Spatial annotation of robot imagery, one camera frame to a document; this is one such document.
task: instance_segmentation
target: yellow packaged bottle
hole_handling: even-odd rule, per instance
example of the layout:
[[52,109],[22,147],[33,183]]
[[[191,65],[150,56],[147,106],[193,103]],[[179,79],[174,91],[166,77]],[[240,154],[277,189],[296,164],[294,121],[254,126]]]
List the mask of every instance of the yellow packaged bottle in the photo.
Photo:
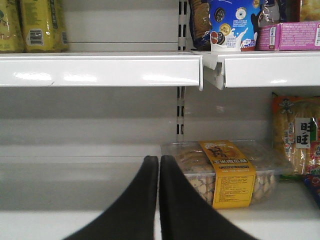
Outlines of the yellow packaged bottle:
[[27,53],[60,52],[56,0],[20,0]]
[[22,53],[21,34],[16,0],[0,0],[0,53]]
[[56,17],[58,22],[58,32],[59,32],[59,44],[62,52],[69,50],[68,38],[67,38],[67,27],[65,20],[65,12],[62,0],[55,0]]

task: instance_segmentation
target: oreo package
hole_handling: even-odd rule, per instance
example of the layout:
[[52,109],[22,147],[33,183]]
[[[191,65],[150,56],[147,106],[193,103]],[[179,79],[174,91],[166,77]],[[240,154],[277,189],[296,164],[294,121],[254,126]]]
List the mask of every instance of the oreo package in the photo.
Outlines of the oreo package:
[[254,51],[264,0],[210,0],[212,52]]

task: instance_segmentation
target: clear plastic box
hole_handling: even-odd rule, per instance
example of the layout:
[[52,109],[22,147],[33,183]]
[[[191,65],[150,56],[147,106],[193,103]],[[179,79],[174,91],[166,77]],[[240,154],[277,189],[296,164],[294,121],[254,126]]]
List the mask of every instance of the clear plastic box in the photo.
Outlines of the clear plastic box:
[[[272,148],[255,140],[231,141],[255,166],[256,179],[251,204],[267,199],[274,192],[281,174],[293,171],[292,164]],[[174,142],[161,146],[162,155],[174,156],[185,177],[210,205],[213,204],[216,173],[200,144]]]

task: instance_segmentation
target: pink box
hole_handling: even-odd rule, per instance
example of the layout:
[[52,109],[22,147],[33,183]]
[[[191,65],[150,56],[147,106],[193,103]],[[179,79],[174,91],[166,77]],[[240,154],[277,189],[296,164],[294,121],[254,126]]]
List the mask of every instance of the pink box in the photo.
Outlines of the pink box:
[[283,22],[260,29],[255,50],[320,50],[320,21]]

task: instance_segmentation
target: food packaging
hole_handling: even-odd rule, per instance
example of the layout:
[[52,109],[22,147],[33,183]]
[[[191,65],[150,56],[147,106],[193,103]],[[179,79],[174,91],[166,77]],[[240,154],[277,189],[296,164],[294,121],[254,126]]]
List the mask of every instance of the food packaging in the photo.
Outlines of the food packaging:
[[[266,148],[254,140],[231,141],[254,165],[256,178],[251,204],[266,200],[276,189],[281,174],[291,173],[290,162],[272,148]],[[161,146],[163,155],[174,156],[190,184],[212,206],[215,192],[216,171],[200,144],[175,142]]]
[[209,0],[189,0],[190,33],[197,50],[210,50]]
[[63,0],[55,0],[56,4],[56,17],[58,24],[58,34],[59,34],[59,49],[61,52],[66,52],[69,50],[68,37],[67,37],[67,27],[65,20],[65,11],[63,7]]
[[211,52],[254,51],[263,0],[211,0]]
[[320,50],[320,21],[283,22],[260,29],[256,50]]
[[314,201],[320,208],[320,170],[313,173],[309,173],[304,178],[304,184],[310,191]]
[[319,0],[279,0],[282,23],[320,21]]
[[320,97],[274,96],[273,147],[293,164],[294,176],[320,169]]
[[61,0],[21,0],[20,7],[27,53],[61,52],[68,48],[64,44],[66,30]]
[[320,21],[320,1],[301,0],[299,21]]
[[16,0],[0,0],[0,53],[22,53],[24,42]]

